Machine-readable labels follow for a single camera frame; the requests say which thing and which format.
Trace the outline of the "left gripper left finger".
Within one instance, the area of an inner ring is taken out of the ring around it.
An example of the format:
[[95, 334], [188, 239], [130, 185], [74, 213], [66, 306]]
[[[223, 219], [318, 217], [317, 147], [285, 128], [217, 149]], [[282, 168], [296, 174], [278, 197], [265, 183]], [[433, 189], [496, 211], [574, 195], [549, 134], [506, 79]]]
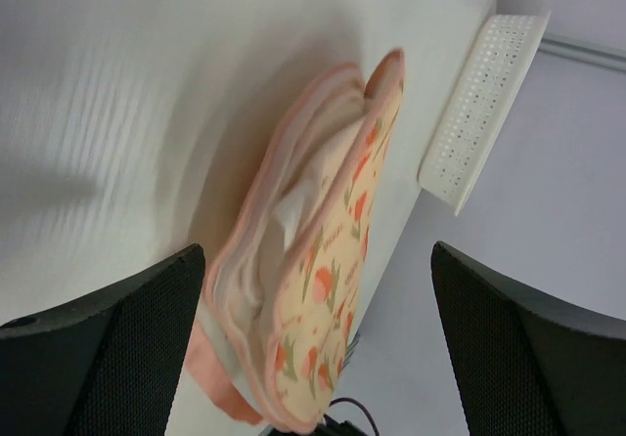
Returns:
[[162, 435], [204, 277], [192, 244], [1, 327], [4, 435]]

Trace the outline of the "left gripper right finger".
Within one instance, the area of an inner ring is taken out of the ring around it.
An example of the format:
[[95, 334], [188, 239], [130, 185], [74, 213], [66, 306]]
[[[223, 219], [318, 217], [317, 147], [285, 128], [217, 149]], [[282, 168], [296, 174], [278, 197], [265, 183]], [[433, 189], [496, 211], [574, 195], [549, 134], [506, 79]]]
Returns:
[[442, 241], [430, 267], [469, 434], [624, 434], [624, 321], [509, 278]]

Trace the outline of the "floral mesh laundry bag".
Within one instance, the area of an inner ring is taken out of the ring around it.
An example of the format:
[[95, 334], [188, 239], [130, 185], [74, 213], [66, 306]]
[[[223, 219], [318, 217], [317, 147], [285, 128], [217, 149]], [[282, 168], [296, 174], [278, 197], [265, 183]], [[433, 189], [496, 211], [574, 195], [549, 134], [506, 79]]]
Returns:
[[185, 358], [188, 373], [230, 419], [310, 433], [322, 419], [342, 372], [368, 253], [372, 211], [405, 87], [405, 55], [390, 51], [369, 78], [355, 64], [316, 78], [298, 97], [327, 81], [350, 79], [363, 89], [364, 122], [342, 160], [328, 195], [286, 253], [271, 329], [248, 340], [226, 326], [211, 302], [210, 267], [228, 240], [231, 217], [206, 260], [201, 299]]

